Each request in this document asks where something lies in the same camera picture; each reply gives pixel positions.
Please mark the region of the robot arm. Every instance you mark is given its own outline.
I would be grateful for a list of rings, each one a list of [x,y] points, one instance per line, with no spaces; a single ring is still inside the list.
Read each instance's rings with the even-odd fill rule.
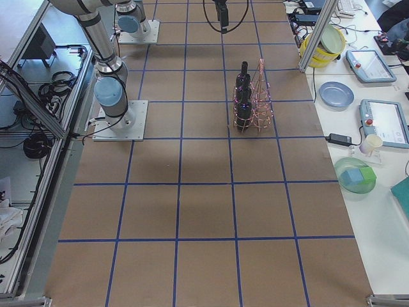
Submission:
[[[142,1],[52,1],[59,11],[73,16],[87,38],[96,59],[94,96],[105,113],[107,128],[120,131],[132,127],[135,114],[126,92],[128,69],[116,54],[99,7],[113,6],[119,28],[134,37],[150,32]]]
[[[116,5],[118,26],[135,38],[144,38],[150,31],[142,1],[127,1]]]

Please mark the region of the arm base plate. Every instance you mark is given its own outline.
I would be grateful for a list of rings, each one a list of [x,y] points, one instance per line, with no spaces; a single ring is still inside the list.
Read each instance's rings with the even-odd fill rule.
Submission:
[[[147,100],[129,100],[127,113],[114,125],[118,119],[106,118],[104,110],[100,107],[98,116],[104,119],[96,122],[96,132],[92,138],[94,141],[142,141],[147,113]]]
[[[121,29],[119,44],[121,45],[155,45],[158,42],[159,20],[146,19],[139,24],[137,31],[129,32]]]

